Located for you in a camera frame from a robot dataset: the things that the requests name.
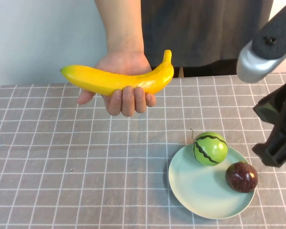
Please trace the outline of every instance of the dark shirt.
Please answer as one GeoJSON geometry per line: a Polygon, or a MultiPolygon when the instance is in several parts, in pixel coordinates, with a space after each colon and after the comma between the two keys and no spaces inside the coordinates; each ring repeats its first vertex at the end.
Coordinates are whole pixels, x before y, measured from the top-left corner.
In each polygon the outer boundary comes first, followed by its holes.
{"type": "Polygon", "coordinates": [[[177,67],[237,59],[269,20],[273,0],[141,0],[145,54],[151,66],[172,51],[177,67]]]}

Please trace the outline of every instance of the toy banana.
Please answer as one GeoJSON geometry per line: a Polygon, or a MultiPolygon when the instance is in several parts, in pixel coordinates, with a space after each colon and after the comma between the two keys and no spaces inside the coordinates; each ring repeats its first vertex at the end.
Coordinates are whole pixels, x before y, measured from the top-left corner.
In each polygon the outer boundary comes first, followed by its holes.
{"type": "Polygon", "coordinates": [[[146,93],[155,94],[173,78],[171,59],[172,52],[165,50],[162,63],[153,71],[142,75],[115,74],[82,65],[65,66],[61,73],[73,85],[102,95],[110,96],[115,90],[122,90],[127,86],[141,87],[146,93]]]}

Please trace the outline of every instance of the small watermelon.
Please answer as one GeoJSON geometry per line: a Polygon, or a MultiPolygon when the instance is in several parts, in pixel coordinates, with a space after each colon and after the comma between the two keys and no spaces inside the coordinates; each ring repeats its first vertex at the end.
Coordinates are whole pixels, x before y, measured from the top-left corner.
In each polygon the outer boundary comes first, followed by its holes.
{"type": "Polygon", "coordinates": [[[223,162],[228,154],[225,139],[214,132],[204,132],[194,141],[194,156],[205,166],[216,166],[223,162]]]}

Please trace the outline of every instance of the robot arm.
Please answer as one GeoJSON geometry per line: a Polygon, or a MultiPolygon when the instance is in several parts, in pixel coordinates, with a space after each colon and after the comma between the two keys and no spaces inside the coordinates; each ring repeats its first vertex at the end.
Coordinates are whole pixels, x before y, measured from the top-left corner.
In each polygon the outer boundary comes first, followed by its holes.
{"type": "MultiPolygon", "coordinates": [[[[256,83],[285,58],[286,6],[241,50],[237,75],[246,83],[256,83]]],[[[268,140],[252,150],[264,165],[281,167],[286,162],[286,84],[260,100],[253,110],[274,128],[268,140]]]]}

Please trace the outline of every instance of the forearm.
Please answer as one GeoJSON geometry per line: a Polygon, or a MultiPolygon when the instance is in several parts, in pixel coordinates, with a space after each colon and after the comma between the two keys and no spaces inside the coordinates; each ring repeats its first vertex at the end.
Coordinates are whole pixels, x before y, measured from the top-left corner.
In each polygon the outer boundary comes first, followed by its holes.
{"type": "Polygon", "coordinates": [[[141,0],[95,0],[106,30],[109,52],[144,51],[141,0]]]}

